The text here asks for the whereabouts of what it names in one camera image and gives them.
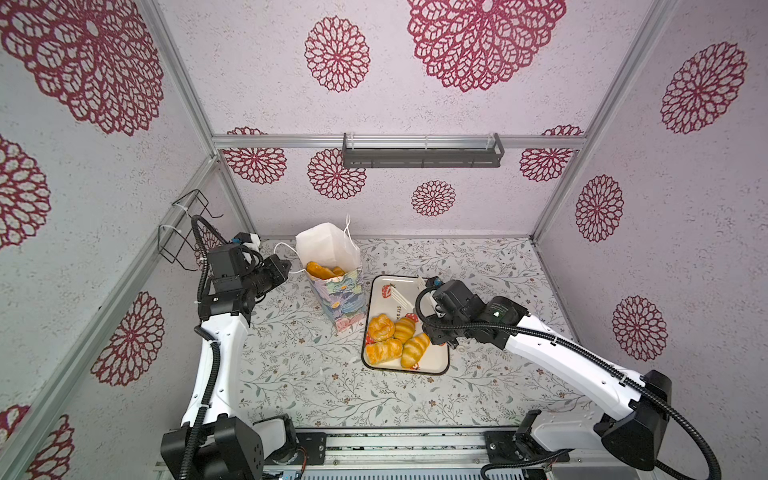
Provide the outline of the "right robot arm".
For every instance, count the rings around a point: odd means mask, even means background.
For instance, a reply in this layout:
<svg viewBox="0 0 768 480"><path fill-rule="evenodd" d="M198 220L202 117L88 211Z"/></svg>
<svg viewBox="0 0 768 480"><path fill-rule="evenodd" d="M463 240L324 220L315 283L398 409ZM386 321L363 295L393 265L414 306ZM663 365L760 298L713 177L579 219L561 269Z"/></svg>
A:
<svg viewBox="0 0 768 480"><path fill-rule="evenodd" d="M671 415L671 381L652 370L640 374L619 367L557 334L513 300L483 301L463 282L415 278L406 296L397 284L383 287L403 318L434 346L466 338L522 356L566 381L597 407L599 417L545 418L531 410L513 435L507 467L553 462L575 449L604 450L643 471L658 466L658 453Z"/></svg>

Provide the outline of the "round knotted fake bread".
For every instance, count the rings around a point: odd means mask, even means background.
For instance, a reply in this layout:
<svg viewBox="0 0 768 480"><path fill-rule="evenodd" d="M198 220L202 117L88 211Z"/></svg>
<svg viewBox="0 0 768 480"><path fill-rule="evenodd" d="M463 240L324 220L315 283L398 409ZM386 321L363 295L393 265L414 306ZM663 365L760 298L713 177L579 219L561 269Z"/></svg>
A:
<svg viewBox="0 0 768 480"><path fill-rule="evenodd" d="M395 324L386 315L380 314L368 322L367 339L370 343L386 341L394 336Z"/></svg>

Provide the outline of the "flaky fake pastry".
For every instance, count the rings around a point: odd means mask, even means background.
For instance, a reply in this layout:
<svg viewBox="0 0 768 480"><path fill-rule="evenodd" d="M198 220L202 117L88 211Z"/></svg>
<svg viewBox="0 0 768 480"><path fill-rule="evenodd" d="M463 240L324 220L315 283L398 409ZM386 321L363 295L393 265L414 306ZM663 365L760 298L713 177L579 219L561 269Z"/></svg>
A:
<svg viewBox="0 0 768 480"><path fill-rule="evenodd" d="M399 359L402 352L403 343L395 338L390 338L366 345L364 355L369 365L379 365Z"/></svg>

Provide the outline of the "floral paper gift bag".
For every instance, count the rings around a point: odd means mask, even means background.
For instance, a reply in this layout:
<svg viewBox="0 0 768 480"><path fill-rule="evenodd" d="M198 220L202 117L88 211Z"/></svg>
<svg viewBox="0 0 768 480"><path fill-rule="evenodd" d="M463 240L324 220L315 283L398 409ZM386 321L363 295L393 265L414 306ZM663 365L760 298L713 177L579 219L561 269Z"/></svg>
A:
<svg viewBox="0 0 768 480"><path fill-rule="evenodd" d="M279 242L279 246L293 251L300 266L290 274L304 274L316 295L321 310L333 323L337 332L342 332L362 321L365 317L362 282L362 253L352 238L351 217L345 218L343 228L334 223L318 224L300 232L293 246ZM321 280L310 276L305 266L308 262L332 268L339 266L346 271L344 277Z"/></svg>

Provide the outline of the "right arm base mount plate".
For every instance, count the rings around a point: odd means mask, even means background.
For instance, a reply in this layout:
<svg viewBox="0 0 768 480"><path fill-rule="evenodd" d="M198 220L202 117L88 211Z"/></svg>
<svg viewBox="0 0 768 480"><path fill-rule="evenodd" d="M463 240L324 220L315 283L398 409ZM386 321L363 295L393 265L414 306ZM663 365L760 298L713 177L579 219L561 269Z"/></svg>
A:
<svg viewBox="0 0 768 480"><path fill-rule="evenodd" d="M485 431L483 439L491 464L532 460L542 452L529 433L516 430Z"/></svg>

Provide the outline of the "small fake croissant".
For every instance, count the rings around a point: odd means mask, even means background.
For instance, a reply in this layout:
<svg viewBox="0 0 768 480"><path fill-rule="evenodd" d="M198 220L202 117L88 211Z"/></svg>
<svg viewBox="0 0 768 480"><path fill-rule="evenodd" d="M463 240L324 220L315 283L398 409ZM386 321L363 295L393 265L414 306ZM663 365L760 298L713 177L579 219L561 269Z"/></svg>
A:
<svg viewBox="0 0 768 480"><path fill-rule="evenodd" d="M403 317L394 324L393 338L405 344L410 340L416 330L416 323L407 317Z"/></svg>

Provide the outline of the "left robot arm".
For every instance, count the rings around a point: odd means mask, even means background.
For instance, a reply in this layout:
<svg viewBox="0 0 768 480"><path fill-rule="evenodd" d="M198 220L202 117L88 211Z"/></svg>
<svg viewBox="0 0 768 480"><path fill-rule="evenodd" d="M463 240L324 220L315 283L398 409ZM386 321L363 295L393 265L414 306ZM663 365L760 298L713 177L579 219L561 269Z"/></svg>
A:
<svg viewBox="0 0 768 480"><path fill-rule="evenodd" d="M290 268L277 255L263 257L249 234L207 253L196 299L194 331L202 346L193 392L180 427L160 447L173 478L259 479L267 462L295 458L290 417L252 423L235 394L254 307L288 279Z"/></svg>

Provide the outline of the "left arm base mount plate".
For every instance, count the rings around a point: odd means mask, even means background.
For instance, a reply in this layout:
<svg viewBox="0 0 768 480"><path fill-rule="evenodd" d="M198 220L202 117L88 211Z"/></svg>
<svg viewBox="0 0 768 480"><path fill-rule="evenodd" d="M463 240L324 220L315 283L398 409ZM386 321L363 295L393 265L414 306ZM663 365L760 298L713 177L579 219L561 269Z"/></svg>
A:
<svg viewBox="0 0 768 480"><path fill-rule="evenodd" d="M298 449L295 453L282 460L268 458L265 465L301 467L306 463L307 467L316 467L325 464L328 439L325 432L299 432L297 438Z"/></svg>

